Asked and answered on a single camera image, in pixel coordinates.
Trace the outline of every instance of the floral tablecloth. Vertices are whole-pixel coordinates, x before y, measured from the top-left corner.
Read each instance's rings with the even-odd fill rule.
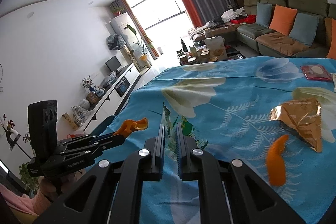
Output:
[[[167,126],[163,179],[144,182],[141,223],[199,223],[197,182],[177,176],[174,125],[220,160],[240,158],[265,181],[265,156],[284,134],[270,110],[293,98],[316,97],[322,104],[323,152],[316,153],[290,135],[282,154],[286,183],[273,189],[307,222],[317,223],[336,193],[336,94],[332,82],[308,81],[300,66],[321,64],[336,72],[336,61],[308,58],[255,57],[175,67],[134,91],[127,106],[104,133],[116,131],[125,119],[147,117],[149,127],[99,159],[123,160]]]

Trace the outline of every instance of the bottle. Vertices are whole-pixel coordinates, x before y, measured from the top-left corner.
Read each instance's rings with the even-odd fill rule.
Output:
[[[188,51],[188,48],[187,48],[187,46],[184,44],[182,38],[181,38],[181,44],[182,44],[183,52],[187,52],[187,51]]]

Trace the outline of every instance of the blue pillow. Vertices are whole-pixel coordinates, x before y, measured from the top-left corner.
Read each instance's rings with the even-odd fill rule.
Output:
[[[272,4],[257,3],[257,18],[255,23],[258,25],[269,27],[272,14]]]
[[[315,39],[318,24],[318,17],[298,13],[289,37],[310,47]]]

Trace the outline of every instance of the blue chair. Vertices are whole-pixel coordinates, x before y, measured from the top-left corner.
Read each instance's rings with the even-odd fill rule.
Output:
[[[102,121],[90,135],[99,136],[105,131],[105,129],[113,122],[115,115],[108,116],[104,121]]]

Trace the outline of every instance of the metal screw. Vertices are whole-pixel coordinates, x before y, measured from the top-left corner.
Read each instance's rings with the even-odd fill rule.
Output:
[[[235,167],[241,167],[241,166],[243,166],[243,162],[241,160],[238,160],[238,159],[233,160],[232,164]]]
[[[194,154],[195,156],[200,156],[200,155],[203,154],[203,150],[202,150],[202,149],[199,149],[199,148],[196,148],[196,149],[193,150],[193,154]]]
[[[148,149],[141,149],[139,150],[139,155],[142,156],[142,157],[145,157],[149,154],[149,150]]]
[[[107,166],[109,166],[109,164],[110,164],[110,162],[108,160],[101,160],[98,163],[99,167],[101,167],[101,168],[107,167]]]

